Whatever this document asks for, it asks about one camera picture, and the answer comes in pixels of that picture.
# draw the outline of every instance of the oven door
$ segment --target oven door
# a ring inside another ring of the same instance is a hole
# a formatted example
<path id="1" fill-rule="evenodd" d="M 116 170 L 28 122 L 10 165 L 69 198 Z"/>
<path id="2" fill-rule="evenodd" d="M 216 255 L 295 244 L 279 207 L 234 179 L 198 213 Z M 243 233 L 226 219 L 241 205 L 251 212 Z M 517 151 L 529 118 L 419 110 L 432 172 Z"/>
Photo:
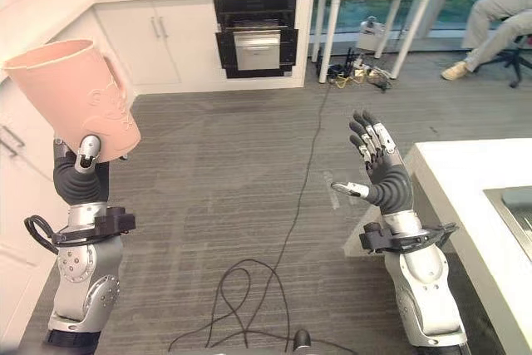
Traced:
<path id="1" fill-rule="evenodd" d="M 281 32 L 240 31 L 234 32 L 236 65 L 239 71 L 278 70 L 281 56 Z"/>
<path id="2" fill-rule="evenodd" d="M 216 39 L 228 78 L 292 75 L 298 49 L 297 29 L 217 32 Z"/>

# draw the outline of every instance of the person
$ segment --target person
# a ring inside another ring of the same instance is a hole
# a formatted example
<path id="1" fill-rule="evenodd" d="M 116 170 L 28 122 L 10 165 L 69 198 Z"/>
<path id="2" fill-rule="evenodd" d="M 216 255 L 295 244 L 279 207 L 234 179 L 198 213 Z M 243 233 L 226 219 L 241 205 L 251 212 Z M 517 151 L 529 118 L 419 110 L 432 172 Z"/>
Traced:
<path id="1" fill-rule="evenodd" d="M 507 17 L 488 37 L 490 22 Z M 488 62 L 520 35 L 532 33 L 532 0 L 478 0 L 467 20 L 462 47 L 470 48 L 465 60 L 447 68 L 441 76 L 448 81 L 462 78 Z"/>

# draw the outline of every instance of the white kitchen cabinet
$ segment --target white kitchen cabinet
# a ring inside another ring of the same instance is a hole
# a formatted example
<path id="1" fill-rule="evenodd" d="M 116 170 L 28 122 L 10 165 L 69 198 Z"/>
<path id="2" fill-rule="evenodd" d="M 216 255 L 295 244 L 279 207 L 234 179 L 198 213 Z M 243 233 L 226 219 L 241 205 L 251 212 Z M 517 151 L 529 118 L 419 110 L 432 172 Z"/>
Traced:
<path id="1" fill-rule="evenodd" d="M 9 79 L 0 86 L 0 138 L 36 172 L 52 179 L 53 129 Z"/>
<path id="2" fill-rule="evenodd" d="M 68 214 L 52 182 L 52 128 L 8 79 L 0 121 L 0 348 L 8 348 L 18 345 L 55 259 L 23 221 L 39 214 L 60 229 Z"/>
<path id="3" fill-rule="evenodd" d="M 33 214 L 54 230 L 68 217 L 53 183 L 0 148 L 0 348 L 19 344 L 56 259 L 26 231 L 23 221 Z"/>
<path id="4" fill-rule="evenodd" d="M 131 83 L 175 84 L 180 78 L 168 55 L 163 26 L 152 2 L 95 5 L 96 15 Z"/>
<path id="5" fill-rule="evenodd" d="M 218 55 L 213 0 L 155 0 L 168 52 L 183 83 L 225 80 Z"/>

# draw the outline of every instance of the sneaker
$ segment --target sneaker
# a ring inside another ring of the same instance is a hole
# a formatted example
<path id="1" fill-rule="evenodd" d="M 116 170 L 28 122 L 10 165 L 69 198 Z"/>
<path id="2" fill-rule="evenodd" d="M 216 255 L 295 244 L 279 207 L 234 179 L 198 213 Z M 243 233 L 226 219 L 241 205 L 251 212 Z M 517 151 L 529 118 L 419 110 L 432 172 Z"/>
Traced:
<path id="1" fill-rule="evenodd" d="M 441 77 L 447 81 L 454 81 L 469 74 L 466 62 L 457 62 L 454 66 L 447 68 L 441 73 Z"/>

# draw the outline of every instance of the robot finger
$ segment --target robot finger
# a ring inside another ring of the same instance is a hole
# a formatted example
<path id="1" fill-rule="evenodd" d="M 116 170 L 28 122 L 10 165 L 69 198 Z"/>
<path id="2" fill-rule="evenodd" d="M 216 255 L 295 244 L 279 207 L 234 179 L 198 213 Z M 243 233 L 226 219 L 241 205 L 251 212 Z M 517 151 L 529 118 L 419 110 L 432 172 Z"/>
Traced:
<path id="1" fill-rule="evenodd" d="M 377 155 L 379 155 L 381 153 L 382 146 L 381 146 L 381 142 L 379 141 L 379 138 L 377 137 L 377 134 L 373 130 L 372 124 L 370 124 L 368 121 L 366 121 L 356 111 L 353 112 L 352 117 L 354 118 L 354 120 L 356 122 L 358 122 L 360 125 L 362 125 L 364 127 L 364 129 L 366 130 L 367 134 L 369 135 L 369 137 L 372 140 L 373 147 L 375 147 Z"/>
<path id="2" fill-rule="evenodd" d="M 362 113 L 362 117 L 372 124 L 373 130 L 377 134 L 377 138 L 382 144 L 382 148 L 385 149 L 389 154 L 393 153 L 396 150 L 396 144 L 390 136 L 388 129 L 386 129 L 381 121 L 369 111 L 365 110 Z"/>
<path id="3" fill-rule="evenodd" d="M 343 195 L 350 195 L 351 197 L 360 197 L 366 199 L 369 195 L 369 187 L 352 182 L 332 182 L 331 189 L 342 193 Z"/>
<path id="4" fill-rule="evenodd" d="M 377 157 L 377 149 L 375 148 L 375 145 L 373 145 L 372 138 L 369 136 L 366 129 L 356 121 L 349 122 L 349 129 L 360 136 L 362 141 L 366 144 L 372 158 L 374 159 Z"/>
<path id="5" fill-rule="evenodd" d="M 358 152 L 362 156 L 362 159 L 366 163 L 366 167 L 368 167 L 372 163 L 372 155 L 370 154 L 369 150 L 367 149 L 366 145 L 362 141 L 359 135 L 351 135 L 349 136 L 349 140 L 357 147 Z"/>

